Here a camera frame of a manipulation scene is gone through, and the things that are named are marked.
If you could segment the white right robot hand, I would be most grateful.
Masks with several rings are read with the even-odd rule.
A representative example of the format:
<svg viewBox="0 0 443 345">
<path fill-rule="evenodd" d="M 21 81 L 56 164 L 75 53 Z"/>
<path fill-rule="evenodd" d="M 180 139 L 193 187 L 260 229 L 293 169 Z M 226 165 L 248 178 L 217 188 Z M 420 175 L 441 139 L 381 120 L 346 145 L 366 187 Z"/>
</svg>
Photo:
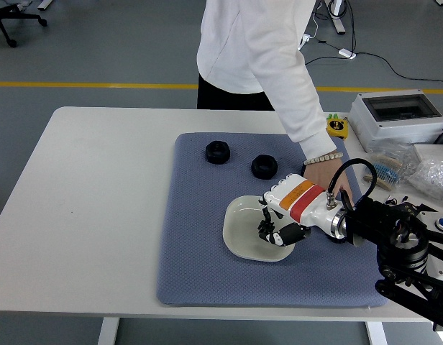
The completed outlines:
<svg viewBox="0 0 443 345">
<path fill-rule="evenodd" d="M 264 219 L 259 237 L 279 247 L 295 244 L 320 228 L 332 239 L 346 238 L 344 209 L 332 193 L 297 174 L 280 180 L 259 199 Z"/>
</svg>

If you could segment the person's left hand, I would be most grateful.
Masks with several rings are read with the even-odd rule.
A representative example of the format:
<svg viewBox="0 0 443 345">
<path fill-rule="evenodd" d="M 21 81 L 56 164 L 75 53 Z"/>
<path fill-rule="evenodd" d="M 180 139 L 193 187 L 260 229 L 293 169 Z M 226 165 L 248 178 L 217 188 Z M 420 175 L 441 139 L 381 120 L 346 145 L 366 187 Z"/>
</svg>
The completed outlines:
<svg viewBox="0 0 443 345">
<path fill-rule="evenodd" d="M 310 164 L 305 167 L 303 176 L 305 179 L 312 181 L 314 184 L 327 189 L 332 181 L 332 178 L 334 177 L 334 174 L 341 166 L 342 160 L 340 158 Z M 345 172 L 342 172 L 337 179 L 333 192 L 338 194 L 340 190 L 345 190 L 348 193 L 348 196 L 352 198 L 352 191 Z"/>
</svg>

